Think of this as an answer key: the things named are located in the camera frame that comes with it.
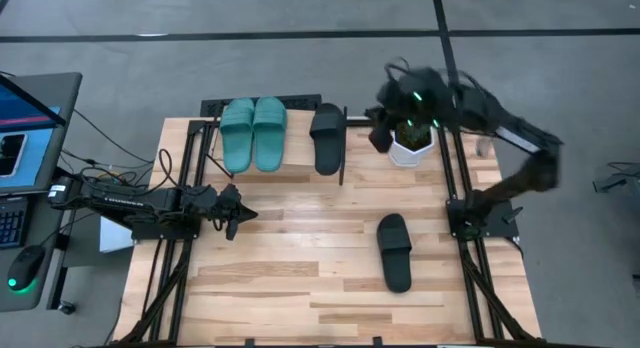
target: desk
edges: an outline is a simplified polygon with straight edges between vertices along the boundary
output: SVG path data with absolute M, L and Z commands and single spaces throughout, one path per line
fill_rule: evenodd
M 47 74 L 39 76 L 16 77 L 12 81 L 22 89 L 29 92 L 36 99 L 47 106 L 60 107 L 60 115 L 69 122 L 73 107 L 78 95 L 80 73 Z M 33 187 L 17 187 L 0 189 L 0 194 L 37 192 L 49 190 L 51 178 L 58 165 L 58 156 L 62 149 L 62 143 L 67 128 L 56 128 L 51 136 L 45 153 L 42 167 L 38 172 L 36 184 Z M 27 241 L 25 245 L 39 244 L 49 233 L 60 227 L 62 211 L 51 209 L 46 202 L 46 194 L 34 194 L 29 206 L 30 221 L 27 229 Z M 45 245 L 46 254 L 44 262 L 40 266 L 36 283 L 28 293 L 16 295 L 6 285 L 0 286 L 0 312 L 31 309 L 38 305 L 44 287 L 45 278 L 51 262 L 54 239 L 50 239 Z M 19 248 L 0 250 L 0 278 L 4 281 L 9 266 L 20 253 Z
M 309 114 L 310 123 L 313 112 L 300 113 Z M 182 157 L 188 121 L 165 120 L 159 147 L 173 157 Z M 297 129 L 308 131 L 308 125 L 288 127 Z M 178 344 L 243 344 L 245 338 L 256 344 L 371 344 L 374 336 L 385 344 L 474 341 L 457 244 L 444 209 L 447 188 L 438 145 L 418 168 L 401 169 L 375 151 L 368 133 L 368 128 L 348 129 L 343 186 L 312 170 L 290 179 L 254 170 L 236 175 L 243 203 L 260 216 L 240 225 L 233 242 L 203 222 L 193 244 Z M 312 152 L 308 135 L 297 137 L 296 144 L 298 139 Z M 472 183 L 482 189 L 498 181 L 500 172 L 493 152 L 482 158 L 473 154 L 475 140 L 465 137 L 464 148 Z M 293 168 L 300 172 L 303 166 Z M 162 178 L 156 164 L 151 182 Z M 219 189 L 225 179 L 207 163 L 205 184 Z M 375 237 L 380 219 L 393 212 L 404 216 L 413 244 L 413 286 L 403 294 L 390 293 L 384 284 Z M 529 333 L 539 335 L 520 253 L 504 239 L 487 239 L 486 246 L 498 296 Z M 115 339 L 140 318 L 155 247 L 148 241 L 134 248 Z M 490 337 L 481 294 L 479 302 Z M 168 334 L 172 303 L 170 297 L 161 339 Z

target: black slide sandal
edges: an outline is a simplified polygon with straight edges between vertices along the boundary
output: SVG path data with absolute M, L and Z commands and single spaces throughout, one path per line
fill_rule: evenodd
M 346 127 L 346 119 L 340 108 L 331 103 L 322 103 L 316 109 L 309 135 L 313 138 L 316 171 L 321 175 L 332 175 L 340 169 Z
M 395 293 L 408 291 L 411 288 L 411 240 L 404 218 L 397 213 L 382 218 L 377 235 L 387 287 Z

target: wooden tabletop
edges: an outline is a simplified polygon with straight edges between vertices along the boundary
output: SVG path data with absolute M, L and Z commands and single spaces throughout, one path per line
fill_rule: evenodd
M 418 168 L 402 169 L 375 151 L 368 128 L 349 128 L 344 185 L 339 186 L 337 175 L 314 172 L 311 114 L 289 111 L 280 171 L 252 168 L 234 179 L 243 203 L 260 216 L 241 224 L 233 242 L 215 232 L 211 222 L 202 223 L 193 244 L 178 343 L 243 344 L 255 338 L 257 344 L 370 344 L 374 336 L 382 336 L 385 344 L 473 342 L 460 258 L 444 209 L 448 194 L 438 144 Z M 159 148 L 173 157 L 176 179 L 189 119 L 166 119 L 160 138 Z M 449 137 L 459 181 L 452 141 Z M 493 150 L 477 157 L 475 142 L 475 136 L 464 137 L 473 186 L 483 189 L 499 181 L 500 172 Z M 214 156 L 221 158 L 219 137 L 214 144 Z M 151 184 L 162 178 L 156 164 Z M 226 182 L 207 162 L 204 183 L 222 189 Z M 413 244 L 413 285 L 403 294 L 385 286 L 375 237 L 378 222 L 389 213 L 405 218 Z M 539 335 L 520 253 L 503 239 L 485 242 L 498 296 L 529 333 Z M 140 318 L 155 246 L 145 241 L 134 249 L 115 339 Z M 174 262 L 180 250 L 178 245 Z M 162 254 L 152 298 L 161 262 Z M 490 337 L 486 303 L 478 296 Z M 172 303 L 170 297 L 161 338 L 168 336 Z

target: concrete floor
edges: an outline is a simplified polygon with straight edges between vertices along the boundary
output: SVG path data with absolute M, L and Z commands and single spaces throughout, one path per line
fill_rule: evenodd
M 443 3 L 450 29 L 640 26 L 640 0 Z M 432 0 L 10 0 L 0 14 L 0 36 L 436 28 Z M 640 36 L 454 38 L 452 45 L 460 69 L 565 143 L 561 187 L 514 204 L 525 207 L 518 225 L 544 336 L 636 347 L 640 301 L 631 275 L 640 272 L 640 210 L 629 197 L 595 194 L 591 181 L 608 161 L 640 157 Z M 362 112 L 385 79 L 384 63 L 396 56 L 444 66 L 439 38 L 367 38 L 3 43 L 0 69 L 83 73 L 77 108 L 151 158 L 163 119 L 196 116 L 203 99 L 321 93 Z M 65 147 L 136 163 L 75 118 Z M 497 150 L 504 174 L 524 159 L 504 144 Z M 78 312 L 63 316 L 41 305 L 0 313 L 0 347 L 102 344 L 126 273 L 126 262 L 72 270 L 63 299 Z

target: green slide sandal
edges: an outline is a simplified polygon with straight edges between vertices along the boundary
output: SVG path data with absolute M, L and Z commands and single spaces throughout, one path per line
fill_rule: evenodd
M 242 173 L 251 164 L 253 111 L 251 98 L 238 98 L 222 112 L 220 134 L 223 160 L 230 173 Z
M 253 132 L 256 135 L 256 167 L 262 172 L 275 172 L 284 155 L 287 109 L 274 97 L 262 97 L 256 103 Z

